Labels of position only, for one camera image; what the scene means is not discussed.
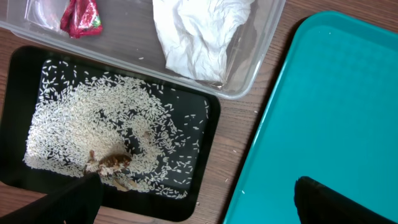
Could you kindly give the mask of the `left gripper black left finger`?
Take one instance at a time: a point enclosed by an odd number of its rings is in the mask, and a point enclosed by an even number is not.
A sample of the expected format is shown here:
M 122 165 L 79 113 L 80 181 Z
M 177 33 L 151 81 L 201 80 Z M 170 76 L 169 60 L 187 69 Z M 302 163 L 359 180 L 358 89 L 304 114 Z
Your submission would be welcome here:
M 94 222 L 103 201 L 98 174 L 88 174 L 10 214 L 1 223 L 87 223 Z

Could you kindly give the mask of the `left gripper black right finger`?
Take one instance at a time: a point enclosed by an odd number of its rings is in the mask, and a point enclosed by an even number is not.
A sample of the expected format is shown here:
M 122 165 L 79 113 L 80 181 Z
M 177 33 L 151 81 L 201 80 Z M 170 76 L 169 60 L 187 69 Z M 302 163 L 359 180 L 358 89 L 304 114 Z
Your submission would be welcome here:
M 306 176 L 295 183 L 294 204 L 301 224 L 396 224 Z

